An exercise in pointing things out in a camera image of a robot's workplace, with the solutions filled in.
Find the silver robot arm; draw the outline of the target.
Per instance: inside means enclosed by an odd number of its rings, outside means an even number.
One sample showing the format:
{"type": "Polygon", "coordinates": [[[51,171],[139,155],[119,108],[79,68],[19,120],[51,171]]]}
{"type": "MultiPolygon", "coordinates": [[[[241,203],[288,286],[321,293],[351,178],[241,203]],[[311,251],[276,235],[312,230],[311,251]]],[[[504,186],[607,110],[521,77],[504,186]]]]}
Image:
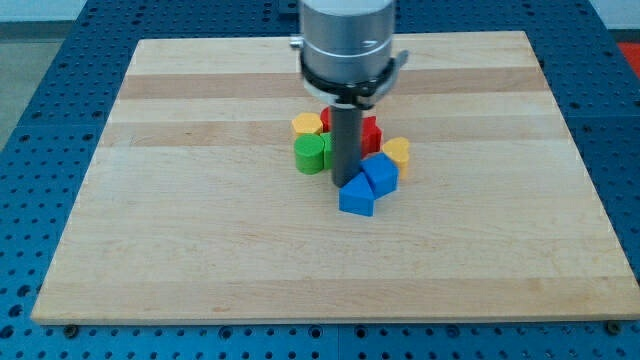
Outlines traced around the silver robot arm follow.
{"type": "Polygon", "coordinates": [[[408,60],[392,55],[392,0],[303,0],[299,51],[303,85],[330,112],[332,180],[343,187],[360,171],[363,113],[394,87],[408,60]]]}

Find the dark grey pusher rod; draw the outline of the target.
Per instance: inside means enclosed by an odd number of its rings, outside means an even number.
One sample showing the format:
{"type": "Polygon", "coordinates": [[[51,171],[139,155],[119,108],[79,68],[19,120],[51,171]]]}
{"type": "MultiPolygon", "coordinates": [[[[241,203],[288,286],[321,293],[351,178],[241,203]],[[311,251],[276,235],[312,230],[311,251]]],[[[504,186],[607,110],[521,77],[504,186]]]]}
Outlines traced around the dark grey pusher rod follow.
{"type": "Polygon", "coordinates": [[[359,172],[362,112],[357,108],[330,108],[333,183],[341,188],[359,172]]]}

